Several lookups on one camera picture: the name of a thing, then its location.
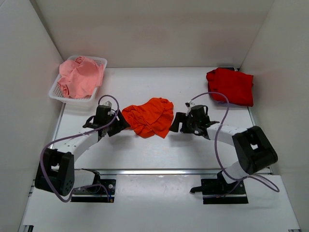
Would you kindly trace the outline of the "orange t shirt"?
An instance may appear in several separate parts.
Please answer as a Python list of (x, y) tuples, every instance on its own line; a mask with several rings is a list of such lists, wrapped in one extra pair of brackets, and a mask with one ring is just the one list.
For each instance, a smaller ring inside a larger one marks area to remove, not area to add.
[(122, 115), (137, 136), (165, 138), (174, 119), (174, 105), (164, 98), (151, 98), (143, 105), (130, 105)]

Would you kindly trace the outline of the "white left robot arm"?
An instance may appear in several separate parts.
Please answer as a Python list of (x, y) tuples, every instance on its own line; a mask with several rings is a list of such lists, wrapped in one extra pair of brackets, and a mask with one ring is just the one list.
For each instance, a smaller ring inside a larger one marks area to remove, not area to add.
[(56, 149), (47, 147), (40, 157), (35, 187), (54, 193), (65, 202), (76, 189), (98, 191), (102, 185), (98, 172), (91, 169), (76, 171), (76, 160), (103, 137), (112, 137), (129, 128), (120, 110), (114, 110), (110, 101), (99, 104), (95, 115), (89, 117), (82, 130), (64, 139), (65, 144)]

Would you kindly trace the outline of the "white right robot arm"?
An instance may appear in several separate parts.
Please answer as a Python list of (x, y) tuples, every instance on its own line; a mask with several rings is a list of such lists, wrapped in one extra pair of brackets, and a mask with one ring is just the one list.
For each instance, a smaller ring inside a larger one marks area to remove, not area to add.
[(209, 191), (217, 197), (225, 196), (244, 179), (254, 177), (278, 161), (276, 151), (259, 126), (244, 129), (212, 121), (205, 105), (192, 106), (187, 113), (177, 112), (169, 130), (201, 136), (215, 144), (222, 142), (235, 148), (238, 161), (228, 168), (222, 167), (215, 179), (209, 184), (193, 187), (191, 193)]

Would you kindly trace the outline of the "pink t shirt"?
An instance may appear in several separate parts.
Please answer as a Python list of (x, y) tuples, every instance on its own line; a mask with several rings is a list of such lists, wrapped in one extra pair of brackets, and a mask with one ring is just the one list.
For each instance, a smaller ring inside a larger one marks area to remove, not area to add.
[(57, 85), (65, 98), (83, 99), (91, 96), (95, 88), (102, 85), (104, 70), (104, 65), (98, 65), (85, 56), (66, 60), (59, 66)]

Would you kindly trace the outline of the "red folded t shirt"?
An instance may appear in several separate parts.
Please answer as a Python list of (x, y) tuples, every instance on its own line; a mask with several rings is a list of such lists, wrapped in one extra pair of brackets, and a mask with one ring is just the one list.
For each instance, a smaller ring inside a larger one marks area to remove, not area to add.
[(253, 106), (253, 75), (225, 68), (217, 68), (206, 74), (208, 92), (218, 102), (229, 101), (240, 106)]

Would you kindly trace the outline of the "aluminium table rail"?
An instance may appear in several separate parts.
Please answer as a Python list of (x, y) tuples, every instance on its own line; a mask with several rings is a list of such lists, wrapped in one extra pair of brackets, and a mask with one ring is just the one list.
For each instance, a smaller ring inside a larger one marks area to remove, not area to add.
[(101, 175), (215, 175), (219, 169), (98, 169)]

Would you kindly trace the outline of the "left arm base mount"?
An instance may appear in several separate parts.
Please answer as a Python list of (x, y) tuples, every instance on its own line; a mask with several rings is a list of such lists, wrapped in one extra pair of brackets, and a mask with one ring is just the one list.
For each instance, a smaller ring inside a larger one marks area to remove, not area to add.
[(97, 170), (81, 169), (75, 171), (72, 190), (73, 203), (114, 203), (116, 176), (100, 174)]

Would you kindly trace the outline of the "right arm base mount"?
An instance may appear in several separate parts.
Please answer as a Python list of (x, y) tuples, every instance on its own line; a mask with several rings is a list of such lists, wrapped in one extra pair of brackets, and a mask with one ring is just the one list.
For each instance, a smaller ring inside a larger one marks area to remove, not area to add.
[(243, 180), (228, 184), (221, 172), (216, 179), (201, 179), (201, 185), (191, 188), (190, 193), (202, 193), (203, 204), (249, 203)]

